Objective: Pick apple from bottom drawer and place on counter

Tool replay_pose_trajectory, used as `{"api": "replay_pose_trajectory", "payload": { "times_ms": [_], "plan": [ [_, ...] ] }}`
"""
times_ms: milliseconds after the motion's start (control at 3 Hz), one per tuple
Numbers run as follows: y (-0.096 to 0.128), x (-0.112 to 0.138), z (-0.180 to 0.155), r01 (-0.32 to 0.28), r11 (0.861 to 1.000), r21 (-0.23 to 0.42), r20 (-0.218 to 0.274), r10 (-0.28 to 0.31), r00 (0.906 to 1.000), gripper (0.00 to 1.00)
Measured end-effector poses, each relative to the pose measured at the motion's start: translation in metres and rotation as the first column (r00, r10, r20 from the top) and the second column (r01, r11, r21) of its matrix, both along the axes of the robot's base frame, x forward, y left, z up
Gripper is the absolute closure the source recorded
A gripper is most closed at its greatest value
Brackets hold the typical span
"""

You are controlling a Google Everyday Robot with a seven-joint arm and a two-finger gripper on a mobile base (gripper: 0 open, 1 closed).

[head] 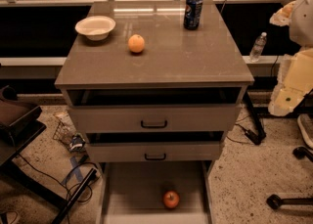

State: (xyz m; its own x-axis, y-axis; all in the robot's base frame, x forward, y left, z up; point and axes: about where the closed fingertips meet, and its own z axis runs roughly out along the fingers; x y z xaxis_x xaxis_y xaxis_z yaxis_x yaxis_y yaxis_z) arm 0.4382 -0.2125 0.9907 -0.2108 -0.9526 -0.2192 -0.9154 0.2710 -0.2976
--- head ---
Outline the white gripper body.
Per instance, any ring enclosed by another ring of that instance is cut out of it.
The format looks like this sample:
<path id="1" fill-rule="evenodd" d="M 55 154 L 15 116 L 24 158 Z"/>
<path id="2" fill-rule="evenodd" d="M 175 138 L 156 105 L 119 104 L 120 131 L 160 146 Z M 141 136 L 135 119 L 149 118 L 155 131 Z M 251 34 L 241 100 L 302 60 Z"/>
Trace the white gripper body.
<path id="1" fill-rule="evenodd" d="M 289 59 L 289 64 L 288 70 L 283 72 L 282 86 L 307 95 L 313 89 L 313 49 L 297 52 Z"/>

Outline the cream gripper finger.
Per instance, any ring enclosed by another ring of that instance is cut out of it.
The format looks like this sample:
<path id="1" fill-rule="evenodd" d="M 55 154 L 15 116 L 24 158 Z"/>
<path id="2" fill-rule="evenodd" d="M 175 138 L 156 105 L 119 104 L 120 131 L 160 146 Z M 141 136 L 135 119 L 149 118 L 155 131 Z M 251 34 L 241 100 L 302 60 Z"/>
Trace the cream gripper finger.
<path id="1" fill-rule="evenodd" d="M 285 5 L 283 8 L 279 9 L 276 13 L 272 15 L 269 23 L 277 26 L 289 25 L 294 4 L 295 2 L 292 1 Z"/>
<path id="2" fill-rule="evenodd" d="M 293 112 L 303 98 L 301 91 L 278 85 L 271 95 L 268 111 L 274 116 L 286 116 Z"/>

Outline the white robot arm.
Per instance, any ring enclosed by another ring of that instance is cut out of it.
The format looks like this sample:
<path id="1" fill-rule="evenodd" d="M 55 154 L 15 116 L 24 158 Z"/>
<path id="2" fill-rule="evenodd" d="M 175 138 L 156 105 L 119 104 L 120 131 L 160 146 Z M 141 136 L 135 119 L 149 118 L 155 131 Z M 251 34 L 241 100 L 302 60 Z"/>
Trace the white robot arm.
<path id="1" fill-rule="evenodd" d="M 288 25 L 290 40 L 300 46 L 293 56 L 283 56 L 268 106 L 272 115 L 285 116 L 313 90 L 313 0 L 288 3 L 271 17 L 270 23 Z"/>

